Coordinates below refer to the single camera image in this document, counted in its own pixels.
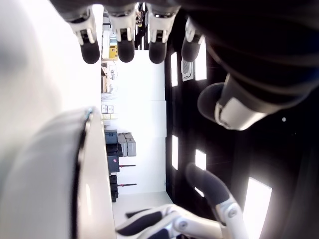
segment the cardboard box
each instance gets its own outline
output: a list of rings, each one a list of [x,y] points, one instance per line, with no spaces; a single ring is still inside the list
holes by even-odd
[[[106,92],[106,76],[101,77],[101,93]]]

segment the storage box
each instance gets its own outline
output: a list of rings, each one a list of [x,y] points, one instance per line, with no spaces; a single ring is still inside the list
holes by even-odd
[[[124,134],[124,137],[125,137],[126,139],[130,139],[130,138],[134,139],[133,136],[132,136],[130,133]]]
[[[101,93],[106,92],[106,76],[101,77]]]
[[[117,155],[107,156],[109,173],[115,173],[120,171],[119,158]]]
[[[118,143],[118,132],[116,130],[105,130],[104,134],[107,144]]]
[[[128,156],[128,144],[124,135],[118,135],[118,143],[121,145],[123,157]]]
[[[109,58],[117,60],[118,59],[118,46],[110,46]]]
[[[128,144],[128,156],[136,156],[136,142],[133,138],[127,138],[126,143]]]

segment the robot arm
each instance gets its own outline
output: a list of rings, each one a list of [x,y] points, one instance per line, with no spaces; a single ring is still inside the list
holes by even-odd
[[[127,214],[117,227],[124,236],[145,230],[139,239],[169,239],[180,234],[201,239],[247,239],[242,211],[225,184],[213,174],[190,164],[186,171],[189,183],[201,190],[219,222],[200,218],[174,204]]]
[[[120,60],[133,59],[133,0],[51,2],[77,35],[87,63],[99,59],[90,8],[94,3],[103,4],[109,13]],[[312,5],[300,1],[304,8],[291,8],[287,4],[260,8],[249,3],[247,13],[235,2],[149,0],[150,59],[164,60],[175,16],[180,7],[186,10],[182,57],[194,61],[206,38],[210,55],[229,72],[225,83],[202,91],[198,110],[226,129],[245,130],[267,115],[299,104],[318,85],[318,21],[312,13],[306,14]]]

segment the gray box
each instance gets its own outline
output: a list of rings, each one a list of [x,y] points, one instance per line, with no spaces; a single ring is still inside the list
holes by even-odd
[[[118,143],[118,132],[116,130],[105,130],[105,141],[106,144]]]
[[[136,156],[136,142],[133,138],[127,138],[126,143],[128,144],[128,156]]]
[[[124,134],[124,137],[125,137],[126,139],[130,139],[130,138],[131,138],[131,139],[134,139],[131,134]]]
[[[123,157],[128,156],[128,144],[126,143],[126,139],[124,135],[118,135],[118,143],[121,144]]]

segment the white wall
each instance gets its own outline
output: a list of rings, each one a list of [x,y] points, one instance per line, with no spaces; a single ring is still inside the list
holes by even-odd
[[[122,195],[117,199],[116,203],[112,203],[115,226],[119,226],[125,222],[125,213],[127,212],[159,207],[169,203],[172,203],[172,201],[166,192]],[[137,236],[123,237],[118,235],[117,237],[118,239],[134,239]]]
[[[101,45],[103,7],[93,11]],[[0,20],[1,194],[16,154],[45,122],[70,109],[101,108],[101,62],[83,61],[48,0],[0,1]]]
[[[148,51],[135,51],[130,63],[116,62],[118,94],[112,102],[119,119],[111,120],[107,129],[131,132],[136,141],[136,157],[120,158],[118,183],[137,183],[119,187],[123,194],[165,191],[166,101],[164,63],[153,64]]]

